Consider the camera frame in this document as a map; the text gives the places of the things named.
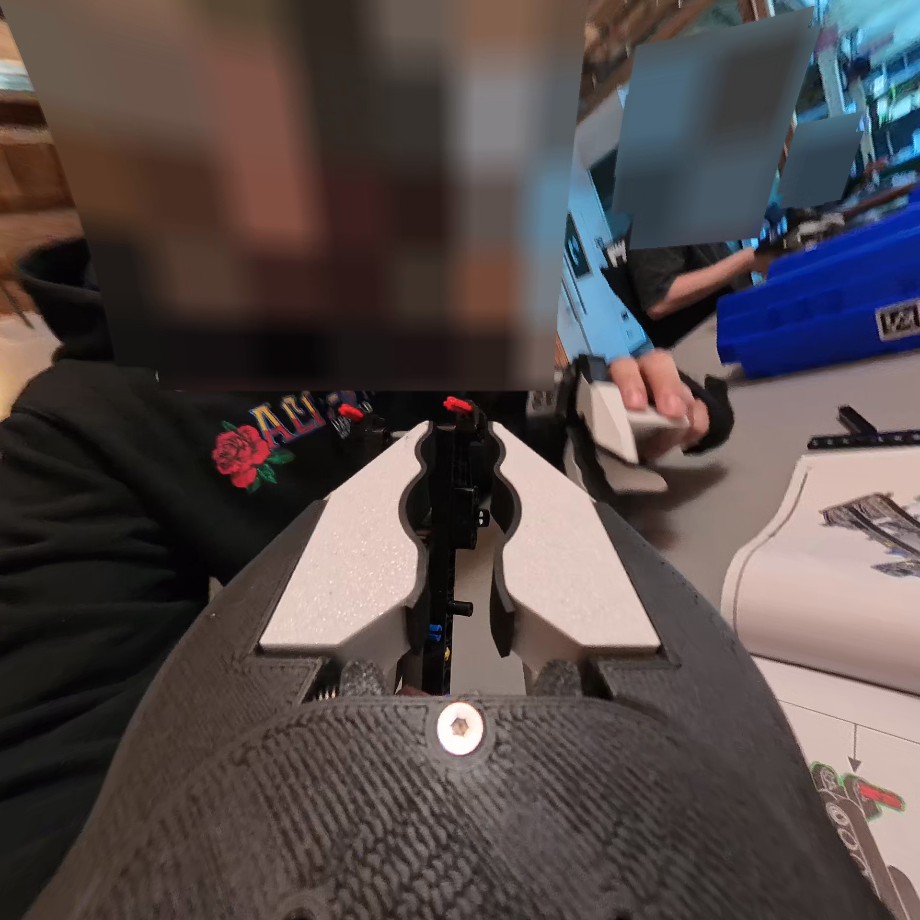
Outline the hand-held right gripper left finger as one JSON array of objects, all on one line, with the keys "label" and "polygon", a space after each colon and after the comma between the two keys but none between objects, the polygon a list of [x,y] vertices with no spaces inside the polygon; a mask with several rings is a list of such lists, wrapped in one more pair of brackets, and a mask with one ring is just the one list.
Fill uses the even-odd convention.
[{"label": "hand-held right gripper left finger", "polygon": [[376,665],[408,652],[407,609],[420,599],[426,564],[406,503],[431,430],[416,425],[330,493],[259,638],[262,652]]}]

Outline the cluttered shelf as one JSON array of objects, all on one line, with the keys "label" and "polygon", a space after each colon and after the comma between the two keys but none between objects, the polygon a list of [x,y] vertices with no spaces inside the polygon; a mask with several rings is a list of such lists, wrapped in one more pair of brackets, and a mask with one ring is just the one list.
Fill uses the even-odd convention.
[{"label": "cluttered shelf", "polygon": [[857,114],[861,140],[845,198],[918,179],[919,3],[776,2],[776,12],[810,8],[818,40],[792,125]]}]

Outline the grey and black brick model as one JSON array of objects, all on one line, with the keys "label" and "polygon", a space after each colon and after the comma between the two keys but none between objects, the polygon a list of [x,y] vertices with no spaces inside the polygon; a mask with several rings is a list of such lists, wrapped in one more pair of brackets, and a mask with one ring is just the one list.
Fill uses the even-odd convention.
[{"label": "grey and black brick model", "polygon": [[766,259],[809,250],[846,228],[843,213],[819,213],[814,209],[779,209],[768,213],[765,222],[754,251]]}]

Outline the blue plastic bin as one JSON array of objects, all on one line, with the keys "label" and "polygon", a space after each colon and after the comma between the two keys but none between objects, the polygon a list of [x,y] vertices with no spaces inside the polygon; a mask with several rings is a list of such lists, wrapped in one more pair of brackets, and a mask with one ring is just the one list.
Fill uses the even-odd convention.
[{"label": "blue plastic bin", "polygon": [[717,311],[719,360],[756,380],[917,351],[918,294],[908,270],[731,295]]},{"label": "blue plastic bin", "polygon": [[778,259],[756,293],[768,297],[817,290],[822,284],[876,273],[900,276],[918,270],[918,262],[919,203],[911,200],[877,222]]}]

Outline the person's left hand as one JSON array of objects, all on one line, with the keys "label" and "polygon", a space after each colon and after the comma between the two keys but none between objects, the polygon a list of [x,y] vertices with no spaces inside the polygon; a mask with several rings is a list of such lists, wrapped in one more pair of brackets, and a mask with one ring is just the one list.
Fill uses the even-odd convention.
[{"label": "person's left hand", "polygon": [[684,384],[668,352],[653,350],[638,358],[616,359],[608,366],[607,373],[627,410],[654,408],[661,417],[677,424],[677,428],[659,431],[647,442],[647,458],[659,457],[673,449],[689,450],[707,435],[707,406]]}]

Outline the black brick-built model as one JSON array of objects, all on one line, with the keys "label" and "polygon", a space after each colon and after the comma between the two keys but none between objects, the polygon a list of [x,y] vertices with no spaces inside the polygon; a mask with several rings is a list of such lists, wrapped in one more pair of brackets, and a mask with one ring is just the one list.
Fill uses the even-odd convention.
[{"label": "black brick-built model", "polygon": [[[489,512],[481,500],[490,488],[486,468],[485,423],[470,402],[455,397],[446,400],[453,420],[433,425],[420,446],[422,480],[408,494],[408,523],[420,538],[425,562],[425,581],[419,601],[407,609],[409,650],[397,665],[376,665],[385,677],[405,691],[431,696],[451,690],[454,619],[471,616],[473,604],[454,596],[455,554],[473,550],[477,533],[489,523]],[[396,435],[385,424],[373,420],[369,404],[358,407],[341,403],[339,418],[350,421],[352,434],[362,433],[373,448],[385,449],[396,443]],[[316,699],[345,694],[340,663],[336,681],[326,680],[316,690]]]}]

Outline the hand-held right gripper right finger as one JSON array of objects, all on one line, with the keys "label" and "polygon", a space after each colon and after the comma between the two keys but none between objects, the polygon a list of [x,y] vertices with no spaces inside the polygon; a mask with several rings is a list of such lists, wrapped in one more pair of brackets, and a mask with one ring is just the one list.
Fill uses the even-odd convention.
[{"label": "hand-held right gripper right finger", "polygon": [[501,657],[524,666],[652,657],[661,638],[597,504],[504,425],[489,423],[500,529],[489,600]]}]

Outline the black printed hoodie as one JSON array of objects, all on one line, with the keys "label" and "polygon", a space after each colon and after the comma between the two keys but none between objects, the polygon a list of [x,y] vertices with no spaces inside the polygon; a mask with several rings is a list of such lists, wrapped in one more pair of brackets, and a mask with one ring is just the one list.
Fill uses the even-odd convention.
[{"label": "black printed hoodie", "polygon": [[113,361],[84,240],[20,270],[61,348],[2,423],[2,918],[74,844],[211,581],[359,468],[340,407],[401,431],[449,397],[173,393]]}]

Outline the light grey desk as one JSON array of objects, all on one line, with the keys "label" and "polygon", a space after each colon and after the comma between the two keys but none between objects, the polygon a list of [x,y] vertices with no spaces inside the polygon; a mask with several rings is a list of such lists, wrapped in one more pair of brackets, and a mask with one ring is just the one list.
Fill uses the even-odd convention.
[{"label": "light grey desk", "polygon": [[[650,575],[653,588],[664,588],[671,573],[664,560],[687,562],[677,569],[706,597],[722,577],[720,613],[732,559],[776,516],[799,459],[811,453],[806,442],[831,431],[838,403],[868,409],[876,422],[918,424],[918,355],[760,383],[734,379],[728,395],[735,425],[714,462],[666,466],[667,492],[633,500],[638,511],[627,510],[626,499],[588,494],[638,593],[640,574]],[[693,588],[680,582],[676,591],[675,601],[642,602],[650,619],[659,607],[674,613],[693,603]]]}]

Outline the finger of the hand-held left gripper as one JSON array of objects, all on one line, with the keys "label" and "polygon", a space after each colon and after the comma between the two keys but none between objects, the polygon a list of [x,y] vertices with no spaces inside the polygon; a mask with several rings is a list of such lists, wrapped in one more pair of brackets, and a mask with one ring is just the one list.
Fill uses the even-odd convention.
[{"label": "finger of the hand-held left gripper", "polygon": [[575,412],[596,447],[628,466],[638,466],[635,434],[623,397],[614,383],[589,382],[586,377],[579,377]]},{"label": "finger of the hand-held left gripper", "polygon": [[593,498],[658,496],[668,483],[657,471],[630,465],[593,443],[574,437],[564,448],[564,470],[576,486]]}]

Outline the long black brick beam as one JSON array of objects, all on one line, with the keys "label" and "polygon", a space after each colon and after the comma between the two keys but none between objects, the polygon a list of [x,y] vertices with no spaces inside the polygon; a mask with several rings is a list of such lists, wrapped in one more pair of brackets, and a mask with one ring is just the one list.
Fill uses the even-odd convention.
[{"label": "long black brick beam", "polygon": [[919,447],[918,430],[845,432],[834,435],[816,435],[807,444],[809,452],[900,449]]}]

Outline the white cabinet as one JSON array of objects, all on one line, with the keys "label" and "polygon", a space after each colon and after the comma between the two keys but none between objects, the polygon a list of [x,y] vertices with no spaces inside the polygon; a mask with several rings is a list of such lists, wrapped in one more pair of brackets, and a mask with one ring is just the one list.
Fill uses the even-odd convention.
[{"label": "white cabinet", "polygon": [[592,354],[611,361],[652,346],[627,271],[631,218],[613,211],[623,114],[615,90],[574,136],[558,305],[558,339],[570,359]]}]

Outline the instruction booklet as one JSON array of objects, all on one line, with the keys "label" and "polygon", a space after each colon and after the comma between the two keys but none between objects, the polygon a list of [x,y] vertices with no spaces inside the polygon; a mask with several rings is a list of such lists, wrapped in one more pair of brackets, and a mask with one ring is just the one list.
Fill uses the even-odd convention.
[{"label": "instruction booklet", "polygon": [[803,455],[720,602],[895,918],[919,910],[918,493],[917,446]]}]

